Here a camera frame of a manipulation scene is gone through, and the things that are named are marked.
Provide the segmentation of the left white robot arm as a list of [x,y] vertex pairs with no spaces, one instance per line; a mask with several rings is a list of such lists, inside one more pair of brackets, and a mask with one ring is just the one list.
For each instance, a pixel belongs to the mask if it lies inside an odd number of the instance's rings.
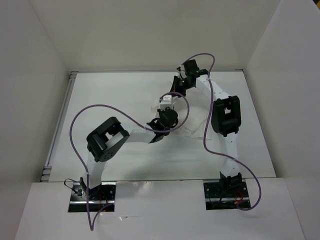
[[87,136],[87,170],[80,178],[83,196],[88,200],[99,196],[105,165],[125,143],[152,144],[169,134],[170,128],[163,127],[157,118],[150,122],[150,127],[150,130],[137,128],[110,117]]

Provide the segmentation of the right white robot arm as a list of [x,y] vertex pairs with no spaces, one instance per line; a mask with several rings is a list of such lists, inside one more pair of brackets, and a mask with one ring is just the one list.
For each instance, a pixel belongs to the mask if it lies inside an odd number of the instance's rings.
[[[185,78],[175,76],[171,92],[186,96],[187,90],[197,88],[210,98],[208,117],[204,127],[204,149],[214,155],[224,157],[220,169],[219,191],[229,197],[236,192],[242,184],[242,175],[237,160],[237,133],[241,126],[241,106],[238,96],[226,93],[208,75],[189,75]],[[207,147],[206,137],[211,127],[217,134],[221,152],[214,152]]]

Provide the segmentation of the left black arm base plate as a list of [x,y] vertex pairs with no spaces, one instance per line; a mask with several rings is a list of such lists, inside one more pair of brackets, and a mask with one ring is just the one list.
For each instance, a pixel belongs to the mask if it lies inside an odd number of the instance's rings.
[[[100,190],[95,196],[89,197],[90,212],[98,212],[104,208],[103,212],[115,211],[116,198],[116,183],[103,182]],[[86,193],[78,182],[74,182],[71,190],[68,212],[69,213],[84,213],[87,211],[86,207]]]

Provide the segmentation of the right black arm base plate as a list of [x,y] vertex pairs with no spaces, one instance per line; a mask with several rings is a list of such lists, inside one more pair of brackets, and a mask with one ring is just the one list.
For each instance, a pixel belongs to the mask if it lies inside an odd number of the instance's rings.
[[238,207],[248,209],[251,207],[245,181],[239,187],[228,191],[222,189],[218,180],[204,181],[203,189],[207,211],[232,210]]

